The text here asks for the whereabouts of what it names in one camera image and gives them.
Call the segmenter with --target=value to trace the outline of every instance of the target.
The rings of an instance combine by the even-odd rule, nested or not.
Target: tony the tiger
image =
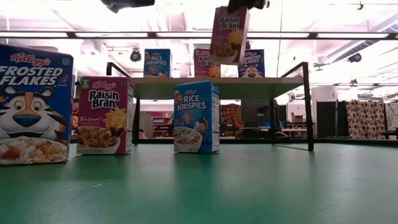
[[[9,86],[4,91],[9,98],[0,108],[0,139],[26,136],[68,144],[62,139],[66,120],[47,103],[47,98],[54,97],[53,88],[44,87],[41,92],[29,92]]]

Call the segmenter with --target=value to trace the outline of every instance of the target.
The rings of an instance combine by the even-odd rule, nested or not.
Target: fluorescent light
[[[388,34],[375,34],[375,33],[338,33],[338,34],[330,34],[330,33],[319,33],[319,38],[353,38],[353,39],[367,39],[367,38],[385,38]]]
[[[94,38],[94,37],[105,37],[105,38],[112,38],[112,37],[148,37],[148,33],[146,32],[77,32],[77,37],[83,38]]]
[[[310,34],[306,32],[249,32],[249,38],[303,38]]]
[[[157,37],[211,38],[211,32],[157,32]]]
[[[1,32],[0,37],[68,37],[65,32]]]

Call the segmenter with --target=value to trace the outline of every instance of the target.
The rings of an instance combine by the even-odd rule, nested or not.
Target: patterned curtain
[[[353,139],[384,139],[384,103],[346,102],[348,132]]]
[[[398,103],[386,104],[387,129],[395,131],[398,128]]]

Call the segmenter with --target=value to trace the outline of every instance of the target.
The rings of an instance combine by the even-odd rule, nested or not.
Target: green table surface
[[[398,223],[398,150],[225,144],[0,167],[1,224]]]

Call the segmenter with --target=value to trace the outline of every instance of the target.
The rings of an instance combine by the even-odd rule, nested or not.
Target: black metal table leg
[[[275,144],[275,109],[274,109],[274,99],[269,99],[269,121],[270,121],[270,129],[269,134],[271,135],[271,144]]]
[[[140,111],[140,100],[137,98],[136,111],[134,112],[134,121],[132,122],[132,133],[133,133],[133,143],[138,145],[139,139],[139,111]]]
[[[312,113],[311,113],[310,79],[308,77],[309,76],[308,62],[303,62],[302,64],[303,64],[305,119],[307,122],[308,150],[313,151],[313,127],[312,127]]]

